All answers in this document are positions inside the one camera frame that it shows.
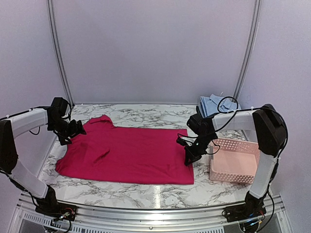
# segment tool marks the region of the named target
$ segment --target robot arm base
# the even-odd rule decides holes
[[[48,192],[45,198],[39,199],[35,198],[37,201],[37,206],[35,211],[40,214],[60,217],[61,214],[69,212],[70,215],[67,217],[70,221],[74,221],[77,214],[77,206],[58,202],[56,199],[55,190],[48,185]]]
[[[267,211],[263,203],[265,197],[266,195],[257,199],[247,192],[245,204],[226,207],[224,210],[224,217],[227,219],[227,222],[234,222],[261,216],[261,212],[266,214]]]

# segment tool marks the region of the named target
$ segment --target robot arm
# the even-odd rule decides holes
[[[276,174],[280,150],[287,141],[285,122],[274,107],[267,104],[256,110],[219,113],[207,118],[197,113],[190,117],[187,125],[198,137],[191,145],[180,137],[177,139],[177,143],[185,146],[185,165],[199,160],[207,153],[208,144],[218,138],[216,133],[219,130],[256,131],[260,159],[254,182],[246,194],[245,204],[226,207],[225,217],[228,222],[232,222],[259,216],[260,211],[266,213],[263,200]]]
[[[70,115],[63,118],[68,106],[65,99],[54,98],[51,106],[37,107],[0,119],[0,171],[16,187],[31,193],[38,203],[36,211],[44,214],[60,213],[64,206],[58,203],[55,191],[34,176],[18,159],[14,139],[34,128],[48,125],[48,131],[58,136],[61,145],[70,144],[70,138],[86,132],[81,121],[66,121],[67,118],[70,120]]]

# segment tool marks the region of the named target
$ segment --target red shirt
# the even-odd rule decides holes
[[[55,170],[64,176],[96,181],[143,184],[193,184],[192,165],[176,143],[186,129],[115,127],[103,115],[84,125]]]

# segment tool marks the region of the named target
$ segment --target folded blue cloth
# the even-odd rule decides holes
[[[212,94],[210,97],[201,96],[199,103],[199,111],[206,118],[214,113],[218,113],[217,106],[223,97]],[[219,106],[221,112],[230,112],[237,109],[237,104],[230,99],[226,99]]]

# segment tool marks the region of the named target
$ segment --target gray veining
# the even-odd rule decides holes
[[[108,115],[115,126],[182,129],[195,113],[194,105],[77,105],[72,118],[86,123],[92,117]],[[190,136],[195,134],[188,129]],[[219,137],[245,140],[241,132],[219,132]],[[66,153],[56,141],[39,178],[50,184],[59,200],[121,208],[185,208],[243,200],[248,185],[213,182],[208,178],[208,155],[194,163],[194,185],[146,185],[75,179],[59,175],[56,161]]]

